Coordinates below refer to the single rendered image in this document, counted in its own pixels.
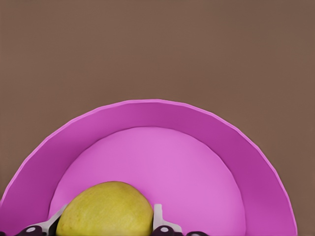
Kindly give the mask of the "pink round plate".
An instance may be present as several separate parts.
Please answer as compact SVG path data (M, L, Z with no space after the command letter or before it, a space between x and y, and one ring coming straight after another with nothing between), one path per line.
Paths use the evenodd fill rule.
M46 221L106 181L137 188L184 233L297 236L288 194L255 143L213 113L158 99L103 106L49 135L8 184L0 231Z

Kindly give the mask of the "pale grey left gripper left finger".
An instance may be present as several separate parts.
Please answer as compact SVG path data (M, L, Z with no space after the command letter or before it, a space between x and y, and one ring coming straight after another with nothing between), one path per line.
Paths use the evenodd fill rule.
M67 204L47 221L27 226L19 232L19 236L56 236L57 225Z

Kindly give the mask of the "yellow-green apple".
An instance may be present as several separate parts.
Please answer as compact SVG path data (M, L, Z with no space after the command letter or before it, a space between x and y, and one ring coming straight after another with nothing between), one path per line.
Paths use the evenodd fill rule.
M110 181L90 187L63 211L57 236L150 236L153 208L135 187Z

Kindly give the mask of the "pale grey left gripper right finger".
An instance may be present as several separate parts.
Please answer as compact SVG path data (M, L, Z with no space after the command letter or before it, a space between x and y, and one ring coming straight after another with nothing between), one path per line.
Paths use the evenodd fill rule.
M183 236L179 225L164 220L162 204L154 205L152 236Z

